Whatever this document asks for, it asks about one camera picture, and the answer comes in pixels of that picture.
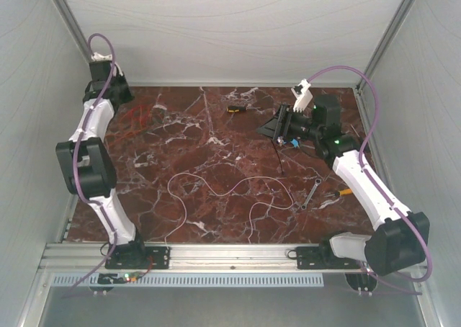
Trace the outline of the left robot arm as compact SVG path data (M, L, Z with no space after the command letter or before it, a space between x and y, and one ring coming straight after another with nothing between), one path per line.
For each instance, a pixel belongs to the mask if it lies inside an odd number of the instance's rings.
M111 55L95 53L89 70L79 125L55 153L68 191L90 206L108 234L106 267L139 268L148 263L148 250L119 200L116 169L104 145L109 123L133 96Z

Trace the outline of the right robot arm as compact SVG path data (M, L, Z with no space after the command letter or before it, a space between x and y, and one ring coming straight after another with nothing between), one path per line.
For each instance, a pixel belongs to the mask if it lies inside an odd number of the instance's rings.
M367 263L385 276L426 261L430 222L413 213L385 186L359 152L358 142L341 129L341 105L336 96L316 96L310 116L281 104L257 129L278 143L309 140L316 155L350 188L372 224L373 234L335 233L318 250L322 265L332 268L343 259Z

